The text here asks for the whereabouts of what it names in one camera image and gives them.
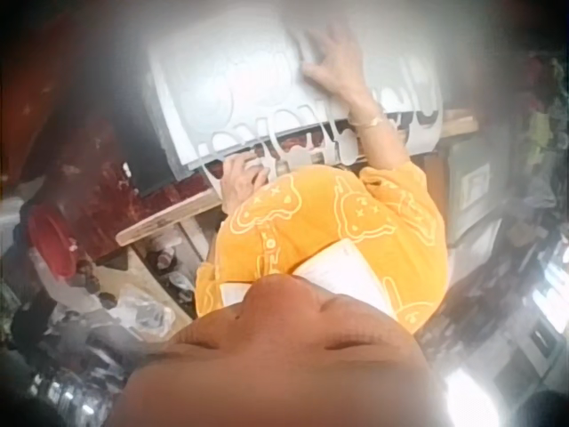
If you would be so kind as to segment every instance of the nose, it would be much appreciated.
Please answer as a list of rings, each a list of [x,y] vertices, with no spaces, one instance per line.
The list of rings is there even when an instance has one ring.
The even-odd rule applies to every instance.
[[[303,279],[266,276],[251,287],[243,300],[240,332],[248,342],[294,346],[313,334],[321,306],[321,294]]]

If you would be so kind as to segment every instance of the orange patterned shirt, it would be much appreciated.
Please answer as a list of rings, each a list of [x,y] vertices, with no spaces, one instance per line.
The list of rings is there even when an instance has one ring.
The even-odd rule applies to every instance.
[[[197,272],[200,316],[222,308],[220,285],[292,274],[306,260],[348,238],[389,296],[397,320],[414,333],[447,287],[445,226],[411,162],[394,171],[352,172],[313,165],[263,187],[222,225],[215,265]]]

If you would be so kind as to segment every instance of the plastic bag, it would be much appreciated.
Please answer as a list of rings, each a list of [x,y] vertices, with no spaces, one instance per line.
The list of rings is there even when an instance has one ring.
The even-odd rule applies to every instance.
[[[123,326],[158,337],[168,335],[175,320],[172,309],[130,284],[121,289],[117,306],[109,312]]]

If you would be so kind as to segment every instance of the hand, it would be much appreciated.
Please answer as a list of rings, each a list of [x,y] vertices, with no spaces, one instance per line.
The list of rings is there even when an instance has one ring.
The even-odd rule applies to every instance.
[[[253,166],[245,170],[245,164],[255,158],[254,153],[243,153],[228,157],[223,162],[222,209],[228,216],[267,183],[268,169],[262,166]]]
[[[326,33],[310,31],[325,55],[322,64],[302,64],[305,76],[328,92],[337,95],[348,105],[361,98],[371,98],[365,85],[362,51],[349,28],[333,25]]]

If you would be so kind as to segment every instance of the paper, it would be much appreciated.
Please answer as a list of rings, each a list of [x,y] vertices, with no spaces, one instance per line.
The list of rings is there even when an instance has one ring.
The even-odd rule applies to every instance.
[[[396,318],[381,282],[351,240],[344,239],[302,264],[294,275],[334,294],[365,302]],[[223,306],[240,303],[251,288],[246,283],[221,285]]]

